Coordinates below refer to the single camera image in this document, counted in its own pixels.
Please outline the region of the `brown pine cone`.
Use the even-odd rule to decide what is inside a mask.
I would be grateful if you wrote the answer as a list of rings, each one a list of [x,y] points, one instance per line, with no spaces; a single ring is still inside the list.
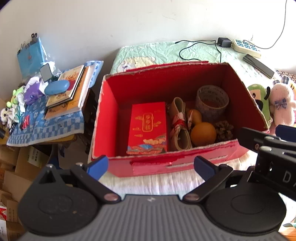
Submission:
[[[229,124],[226,120],[215,123],[216,142],[225,142],[233,139],[234,126]]]

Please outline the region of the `orange bottle gourd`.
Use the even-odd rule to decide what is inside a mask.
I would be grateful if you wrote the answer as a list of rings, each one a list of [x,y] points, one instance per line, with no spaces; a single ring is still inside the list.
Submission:
[[[186,113],[190,139],[194,147],[206,146],[215,143],[217,133],[215,127],[202,121],[201,113],[190,109]]]

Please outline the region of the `clear packing tape roll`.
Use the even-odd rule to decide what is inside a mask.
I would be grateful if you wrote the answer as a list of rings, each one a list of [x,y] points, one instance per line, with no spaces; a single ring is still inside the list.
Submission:
[[[213,122],[225,111],[229,104],[227,93],[215,85],[204,85],[197,91],[196,109],[204,121]]]

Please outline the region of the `small red gift box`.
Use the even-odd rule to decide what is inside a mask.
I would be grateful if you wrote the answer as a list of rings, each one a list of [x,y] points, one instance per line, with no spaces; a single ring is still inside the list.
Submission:
[[[157,155],[168,151],[165,102],[134,104],[130,118],[128,155]]]

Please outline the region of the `pink plush with blue bow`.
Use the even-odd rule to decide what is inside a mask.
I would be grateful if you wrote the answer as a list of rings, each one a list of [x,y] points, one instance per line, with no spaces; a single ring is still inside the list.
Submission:
[[[278,125],[293,126],[295,123],[295,95],[291,81],[273,81],[269,95],[269,110],[273,118],[270,133],[275,135]]]

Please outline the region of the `green plush toy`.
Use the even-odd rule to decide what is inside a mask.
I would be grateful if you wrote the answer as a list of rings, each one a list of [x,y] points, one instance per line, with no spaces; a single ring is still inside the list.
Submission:
[[[269,86],[265,88],[260,84],[253,84],[248,86],[248,90],[258,105],[258,108],[263,113],[267,126],[270,128],[273,122],[269,109],[269,95],[271,88]]]

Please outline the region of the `cardboard boxes pile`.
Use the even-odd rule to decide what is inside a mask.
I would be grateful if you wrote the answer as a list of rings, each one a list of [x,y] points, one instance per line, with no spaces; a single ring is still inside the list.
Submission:
[[[7,171],[4,175],[4,190],[12,195],[12,199],[20,202],[33,180],[41,172],[46,164],[51,163],[60,167],[66,162],[66,145],[38,145],[20,148],[16,167],[13,171]]]

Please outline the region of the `stack of books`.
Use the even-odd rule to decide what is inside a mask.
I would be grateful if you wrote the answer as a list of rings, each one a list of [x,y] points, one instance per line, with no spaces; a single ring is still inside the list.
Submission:
[[[103,63],[97,60],[88,61],[63,71],[57,80],[68,80],[70,86],[64,93],[47,95],[45,120],[80,111],[84,106],[89,89],[96,82]]]

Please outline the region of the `large red cardboard box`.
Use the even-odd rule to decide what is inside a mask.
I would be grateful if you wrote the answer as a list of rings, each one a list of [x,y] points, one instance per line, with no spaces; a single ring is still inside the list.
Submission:
[[[179,97],[187,108],[193,109],[197,91],[204,85],[218,86],[227,93],[229,104],[219,119],[234,126],[234,135],[242,127],[268,131],[263,114],[228,63],[202,61],[153,65],[103,78],[92,138],[92,159],[106,155],[112,174],[131,177],[189,170],[197,155],[215,164],[241,157],[247,150],[237,138],[189,150],[171,150],[169,105]],[[132,106],[151,102],[166,104],[168,151],[157,155],[130,156],[126,151]]]

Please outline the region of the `blue glasses case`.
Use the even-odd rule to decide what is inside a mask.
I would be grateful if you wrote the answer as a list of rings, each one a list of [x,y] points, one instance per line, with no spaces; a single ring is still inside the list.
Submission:
[[[70,86],[68,80],[56,80],[51,82],[44,90],[46,95],[56,95],[64,93]]]

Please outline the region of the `white power strip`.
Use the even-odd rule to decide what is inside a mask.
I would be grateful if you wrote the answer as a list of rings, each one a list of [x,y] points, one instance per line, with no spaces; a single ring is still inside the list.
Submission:
[[[238,53],[249,54],[252,57],[261,58],[261,53],[259,49],[255,47],[255,45],[250,44],[246,41],[234,39],[232,40],[231,47],[234,51]]]

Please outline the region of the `purple toy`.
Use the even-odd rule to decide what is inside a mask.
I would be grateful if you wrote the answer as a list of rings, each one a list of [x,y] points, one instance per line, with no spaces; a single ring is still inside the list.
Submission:
[[[41,84],[41,82],[35,82],[33,85],[30,85],[24,93],[24,102],[27,105],[31,105],[37,99],[43,97],[44,95],[45,94],[43,84]]]

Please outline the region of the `black power adapter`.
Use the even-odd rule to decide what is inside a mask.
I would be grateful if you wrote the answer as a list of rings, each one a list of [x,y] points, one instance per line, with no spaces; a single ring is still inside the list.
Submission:
[[[230,48],[232,41],[227,38],[227,37],[219,37],[217,44],[221,47],[221,48]]]

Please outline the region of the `small mirror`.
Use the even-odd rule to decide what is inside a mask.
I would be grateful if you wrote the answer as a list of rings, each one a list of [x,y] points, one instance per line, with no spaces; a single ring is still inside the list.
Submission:
[[[49,81],[50,79],[52,79],[53,74],[50,68],[49,63],[44,64],[41,68],[40,68],[40,73],[41,73],[41,77],[43,79],[44,82]]]

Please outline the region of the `blue gift bag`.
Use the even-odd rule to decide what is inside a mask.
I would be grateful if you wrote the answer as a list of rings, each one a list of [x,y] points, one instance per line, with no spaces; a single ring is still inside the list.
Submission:
[[[43,64],[48,61],[47,53],[37,33],[32,33],[31,39],[21,44],[17,59],[23,79],[39,72]]]

